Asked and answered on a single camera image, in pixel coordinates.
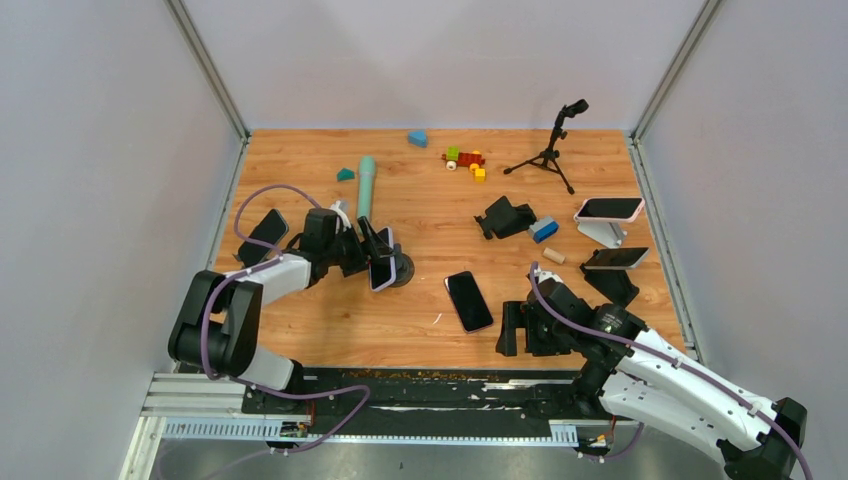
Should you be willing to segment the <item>phone with lavender case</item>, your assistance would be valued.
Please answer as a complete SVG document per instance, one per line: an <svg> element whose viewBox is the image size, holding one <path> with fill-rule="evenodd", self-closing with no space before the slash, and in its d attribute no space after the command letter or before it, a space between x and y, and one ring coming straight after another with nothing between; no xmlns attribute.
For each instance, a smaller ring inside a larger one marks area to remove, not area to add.
<svg viewBox="0 0 848 480"><path fill-rule="evenodd" d="M378 232L381 240L390 247L394 246L394 236L391 227L385 227ZM380 292L390 287L397 279L396 260L393 255L374 260L369 266L369 286L373 292Z"/></svg>

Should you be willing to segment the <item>phone with pink-edged black case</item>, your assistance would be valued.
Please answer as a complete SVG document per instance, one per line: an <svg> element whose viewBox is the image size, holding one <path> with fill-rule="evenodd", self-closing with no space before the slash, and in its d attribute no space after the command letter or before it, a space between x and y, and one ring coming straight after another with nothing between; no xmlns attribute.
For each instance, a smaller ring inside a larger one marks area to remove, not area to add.
<svg viewBox="0 0 848 480"><path fill-rule="evenodd" d="M494 324L494 318L470 271L450 275L445 278L444 284L465 333L474 333Z"/></svg>

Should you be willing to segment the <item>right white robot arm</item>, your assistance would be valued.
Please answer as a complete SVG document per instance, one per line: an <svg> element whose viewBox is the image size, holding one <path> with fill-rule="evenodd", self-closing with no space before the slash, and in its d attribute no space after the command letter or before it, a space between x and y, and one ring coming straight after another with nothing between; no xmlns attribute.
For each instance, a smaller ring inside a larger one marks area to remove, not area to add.
<svg viewBox="0 0 848 480"><path fill-rule="evenodd" d="M614 303L591 307L550 272L530 277L524 301L503 305L499 354L577 353L584 364L554 395L551 412L635 420L698 449L731 479L788 479L802 458L807 410L741 388L693 360Z"/></svg>

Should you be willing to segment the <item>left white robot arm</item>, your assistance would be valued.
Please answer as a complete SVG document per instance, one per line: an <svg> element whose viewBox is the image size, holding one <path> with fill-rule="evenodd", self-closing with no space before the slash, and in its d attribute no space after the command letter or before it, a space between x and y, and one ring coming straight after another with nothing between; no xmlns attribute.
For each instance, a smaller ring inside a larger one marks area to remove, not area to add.
<svg viewBox="0 0 848 480"><path fill-rule="evenodd" d="M169 356L267 390L283 413L298 411L306 400L303 367L260 346L261 311L314 286L332 267L344 276L367 272L374 292L403 286L414 274L390 228L377 231L366 217L347 222L337 208L312 208L282 254L229 274L203 270L193 277L169 336Z"/></svg>

